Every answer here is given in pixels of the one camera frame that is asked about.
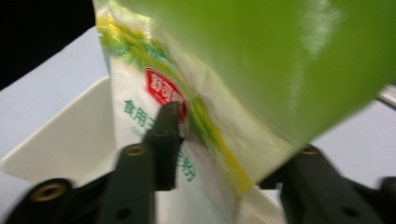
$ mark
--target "black metal bracket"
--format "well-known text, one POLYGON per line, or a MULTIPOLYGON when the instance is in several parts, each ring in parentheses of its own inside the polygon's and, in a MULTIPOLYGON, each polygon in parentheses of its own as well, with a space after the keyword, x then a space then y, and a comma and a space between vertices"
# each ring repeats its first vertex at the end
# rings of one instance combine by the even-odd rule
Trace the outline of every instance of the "black metal bracket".
POLYGON ((282 183, 280 200, 289 224, 396 223, 396 177, 380 190, 341 177, 315 147, 308 146, 260 183, 274 189, 282 183))
POLYGON ((114 171, 73 189, 55 178, 33 187, 6 224, 155 223, 155 190, 176 186, 179 103, 164 105, 142 143, 125 147, 114 171))

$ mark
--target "flour bag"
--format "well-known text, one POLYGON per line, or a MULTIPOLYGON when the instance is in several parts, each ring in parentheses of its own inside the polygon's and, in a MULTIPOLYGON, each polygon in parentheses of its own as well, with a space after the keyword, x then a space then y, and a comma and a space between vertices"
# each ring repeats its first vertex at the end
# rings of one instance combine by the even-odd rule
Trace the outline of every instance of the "flour bag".
POLYGON ((254 186, 396 78, 396 2, 94 0, 118 148, 179 101, 158 223, 283 223, 254 186))

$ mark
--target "white surface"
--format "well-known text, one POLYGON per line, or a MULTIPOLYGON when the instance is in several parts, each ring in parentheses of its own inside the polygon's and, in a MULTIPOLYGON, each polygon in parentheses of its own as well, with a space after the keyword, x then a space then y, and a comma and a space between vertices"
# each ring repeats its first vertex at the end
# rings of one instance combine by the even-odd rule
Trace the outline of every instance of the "white surface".
MULTIPOLYGON (((106 76, 99 39, 96 30, 91 28, 51 59, 0 91, 0 158, 106 76)), ((2 222, 5 213, 30 184, 1 172, 0 183, 2 222)))
MULTIPOLYGON (((21 80, 0 92, 0 157, 106 76, 94 29, 21 80)), ((318 138, 345 176, 370 187, 383 175, 396 175, 396 112, 373 103, 364 112, 318 138)), ((29 188, 0 174, 0 220, 29 188)))

